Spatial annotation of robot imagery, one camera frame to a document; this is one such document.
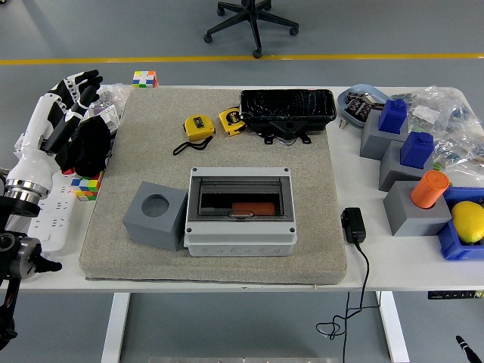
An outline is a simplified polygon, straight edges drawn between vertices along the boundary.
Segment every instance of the white robotic hand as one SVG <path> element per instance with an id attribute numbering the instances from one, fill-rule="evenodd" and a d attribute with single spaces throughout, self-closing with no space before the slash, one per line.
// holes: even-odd
<path id="1" fill-rule="evenodd" d="M 46 95 L 52 95 L 57 99 L 48 115 L 49 122 L 55 127 L 61 121 L 64 114 L 79 101 L 82 93 L 88 87 L 99 89 L 103 77 L 99 76 L 97 70 L 77 73 L 68 76 L 55 85 Z"/>
<path id="2" fill-rule="evenodd" d="M 96 101 L 102 77 L 97 70 L 78 73 L 41 96 L 20 146 L 19 163 L 7 177 L 6 197 L 37 204 L 52 189 L 59 170 L 55 154 L 69 141 L 89 105 Z"/>

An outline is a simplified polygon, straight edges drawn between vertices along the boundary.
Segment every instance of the chair wheel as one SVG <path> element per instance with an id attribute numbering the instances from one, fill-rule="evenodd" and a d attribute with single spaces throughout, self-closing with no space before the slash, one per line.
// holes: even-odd
<path id="1" fill-rule="evenodd" d="M 252 55 L 254 56 L 255 59 L 259 59 L 262 56 L 262 51 L 260 51 L 259 49 L 257 49 L 257 50 L 255 50 L 255 51 L 252 52 Z"/>

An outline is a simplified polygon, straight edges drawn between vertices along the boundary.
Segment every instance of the table leg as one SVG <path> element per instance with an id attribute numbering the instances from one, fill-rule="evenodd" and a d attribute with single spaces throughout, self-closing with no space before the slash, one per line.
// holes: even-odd
<path id="1" fill-rule="evenodd" d="M 376 291 L 380 304 L 381 321 L 385 330 L 386 344 L 392 363 L 409 363 L 407 346 L 400 325 L 399 312 L 396 309 L 392 291 Z"/>
<path id="2" fill-rule="evenodd" d="M 101 363 L 119 362 L 130 296 L 131 293 L 114 294 Z"/>

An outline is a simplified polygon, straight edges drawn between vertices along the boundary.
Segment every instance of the pen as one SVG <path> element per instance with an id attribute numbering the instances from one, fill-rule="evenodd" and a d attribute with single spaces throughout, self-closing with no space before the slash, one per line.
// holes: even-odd
<path id="1" fill-rule="evenodd" d="M 457 340 L 457 343 L 459 343 L 459 346 L 461 346 L 464 353 L 466 353 L 467 359 L 469 359 L 470 363 L 482 363 L 477 354 L 474 353 L 474 351 L 467 345 L 461 336 L 457 335 L 455 339 Z"/>

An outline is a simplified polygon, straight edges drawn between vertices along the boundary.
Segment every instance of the electrical outlet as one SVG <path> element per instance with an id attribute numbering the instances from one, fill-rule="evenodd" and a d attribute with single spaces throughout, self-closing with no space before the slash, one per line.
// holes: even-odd
<path id="1" fill-rule="evenodd" d="M 61 250 L 67 240 L 69 221 L 73 213 L 76 195 L 70 190 L 74 175 L 63 175 L 57 172 L 52 177 L 54 186 L 44 200 L 40 200 L 39 216 L 32 219 L 28 235 L 38 238 L 42 251 Z"/>

